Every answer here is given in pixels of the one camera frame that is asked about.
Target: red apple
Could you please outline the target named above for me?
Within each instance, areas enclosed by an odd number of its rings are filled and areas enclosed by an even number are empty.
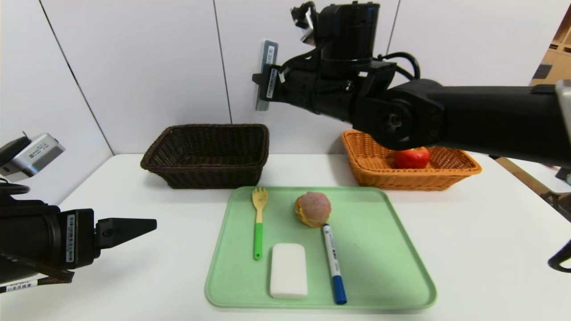
[[[430,151],[426,147],[400,150],[395,153],[397,168],[425,168],[430,161]]]

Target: black robotic arm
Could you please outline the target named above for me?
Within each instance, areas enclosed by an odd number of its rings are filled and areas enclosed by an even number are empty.
[[[373,57],[378,14],[375,3],[331,5],[319,14],[312,2],[292,9],[302,41],[315,49],[254,74],[259,98],[349,122],[394,150],[438,145],[571,167],[571,82],[448,87],[419,79],[407,53]],[[385,60],[393,57],[409,58],[414,75]],[[389,89],[395,72],[411,80]]]

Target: wicker basket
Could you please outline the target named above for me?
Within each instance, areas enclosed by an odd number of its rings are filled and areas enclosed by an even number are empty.
[[[395,151],[365,133],[348,130],[342,134],[353,176],[361,186],[384,190],[442,191],[482,168],[465,151],[432,147],[429,165],[423,169],[396,169]]]
[[[264,125],[172,126],[149,147],[140,165],[172,188],[255,186],[269,142]]]

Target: white sponge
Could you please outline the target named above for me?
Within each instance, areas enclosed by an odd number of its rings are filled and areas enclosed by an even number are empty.
[[[305,249],[300,244],[279,243],[272,249],[270,294],[278,299],[307,296]]]

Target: fork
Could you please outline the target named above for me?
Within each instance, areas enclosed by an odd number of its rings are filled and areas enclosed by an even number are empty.
[[[268,190],[256,187],[252,192],[252,203],[256,208],[256,224],[254,226],[254,260],[262,258],[262,210],[268,202]]]

